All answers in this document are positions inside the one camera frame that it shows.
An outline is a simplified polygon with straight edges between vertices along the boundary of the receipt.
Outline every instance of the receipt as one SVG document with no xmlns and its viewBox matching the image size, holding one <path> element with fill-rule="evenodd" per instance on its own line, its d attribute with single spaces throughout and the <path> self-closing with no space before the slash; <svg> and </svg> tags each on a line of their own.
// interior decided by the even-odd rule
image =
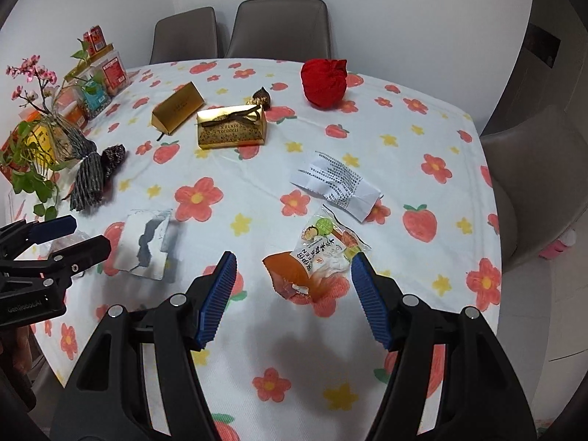
<svg viewBox="0 0 588 441">
<path fill-rule="evenodd" d="M 381 197 L 381 192 L 337 159 L 315 152 L 310 165 L 290 178 L 296 186 L 322 195 L 331 204 L 345 209 L 363 222 Z"/>
</svg>

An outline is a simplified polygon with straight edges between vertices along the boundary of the metal bolt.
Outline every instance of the metal bolt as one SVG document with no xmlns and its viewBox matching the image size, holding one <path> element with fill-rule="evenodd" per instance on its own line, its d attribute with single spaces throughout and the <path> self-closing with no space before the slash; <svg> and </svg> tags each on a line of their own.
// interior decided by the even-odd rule
<svg viewBox="0 0 588 441">
<path fill-rule="evenodd" d="M 466 314 L 466 317 L 471 318 L 472 320 L 475 320 L 480 316 L 480 310 L 476 307 L 466 307 L 464 313 Z"/>
<path fill-rule="evenodd" d="M 175 307 L 179 307 L 180 305 L 186 303 L 186 296 L 183 293 L 172 295 L 172 297 L 169 299 L 169 303 Z"/>
<path fill-rule="evenodd" d="M 122 313 L 122 307 L 120 305 L 113 305 L 108 309 L 108 316 L 116 318 Z"/>
<path fill-rule="evenodd" d="M 405 295 L 402 297 L 402 303 L 408 307 L 416 307 L 419 304 L 419 299 L 415 295 Z"/>
</svg>

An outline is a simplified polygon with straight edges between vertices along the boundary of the ferrero rocher box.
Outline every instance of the ferrero rocher box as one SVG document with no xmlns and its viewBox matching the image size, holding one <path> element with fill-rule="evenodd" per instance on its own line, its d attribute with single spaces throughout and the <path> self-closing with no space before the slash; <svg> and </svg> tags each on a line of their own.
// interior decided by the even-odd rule
<svg viewBox="0 0 588 441">
<path fill-rule="evenodd" d="M 164 134 L 170 135 L 181 123 L 201 108 L 202 104 L 204 104 L 204 99 L 194 83 L 189 82 L 155 106 L 151 114 L 151 125 Z"/>
<path fill-rule="evenodd" d="M 231 117 L 235 113 L 240 113 L 239 117 Z M 198 111 L 197 117 L 198 145 L 202 149 L 265 144 L 268 123 L 260 106 L 247 104 L 205 109 Z"/>
</svg>

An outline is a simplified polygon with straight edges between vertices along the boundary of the table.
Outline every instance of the table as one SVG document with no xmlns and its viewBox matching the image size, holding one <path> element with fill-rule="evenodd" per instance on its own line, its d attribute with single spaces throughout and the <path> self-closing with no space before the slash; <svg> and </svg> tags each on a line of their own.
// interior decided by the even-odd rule
<svg viewBox="0 0 588 441">
<path fill-rule="evenodd" d="M 86 131 L 99 150 L 122 143 L 128 151 L 112 200 L 91 216 L 74 215 L 89 236 L 114 240 L 130 209 L 173 209 L 170 230 L 178 238 L 163 281 L 107 262 L 75 279 L 65 315 L 33 327 L 61 382 L 109 305 L 156 306 L 230 250 L 239 270 L 232 297 L 216 339 L 193 355 L 223 440 L 363 440 L 395 355 L 373 340 L 349 275 L 333 284 L 327 303 L 295 305 L 274 292 L 262 264 L 269 254 L 292 250 L 323 204 L 289 183 L 316 150 L 383 192 L 363 224 L 335 209 L 371 245 L 367 256 L 379 273 L 434 308 L 477 305 L 496 329 L 498 218 L 471 118 L 425 94 L 351 73 L 340 106 L 317 110 L 304 97 L 300 70 L 287 61 L 220 59 L 129 72 L 133 84 Z M 201 150 L 194 119 L 156 141 L 152 109 L 189 81 L 205 107 L 242 104 L 264 86 L 272 97 L 266 144 Z M 29 197 L 22 208 L 29 218 L 34 202 Z M 60 215 L 67 213 L 62 204 Z M 434 424 L 442 355 L 436 347 L 422 430 Z M 151 396 L 153 359 L 151 350 L 150 406 L 154 426 L 166 431 L 157 390 Z"/>
</svg>

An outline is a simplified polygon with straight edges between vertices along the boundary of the white paper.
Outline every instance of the white paper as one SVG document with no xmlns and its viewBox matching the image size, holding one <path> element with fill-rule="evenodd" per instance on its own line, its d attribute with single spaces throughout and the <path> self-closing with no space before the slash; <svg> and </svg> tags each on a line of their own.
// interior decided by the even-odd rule
<svg viewBox="0 0 588 441">
<path fill-rule="evenodd" d="M 131 210 L 116 249 L 113 267 L 161 280 L 168 254 L 162 251 L 170 210 Z"/>
<path fill-rule="evenodd" d="M 296 186 L 322 195 L 331 204 L 345 209 L 358 221 L 363 222 L 381 197 L 375 188 L 357 172 L 349 169 L 341 161 L 315 152 L 310 165 L 298 169 L 290 178 Z"/>
</svg>

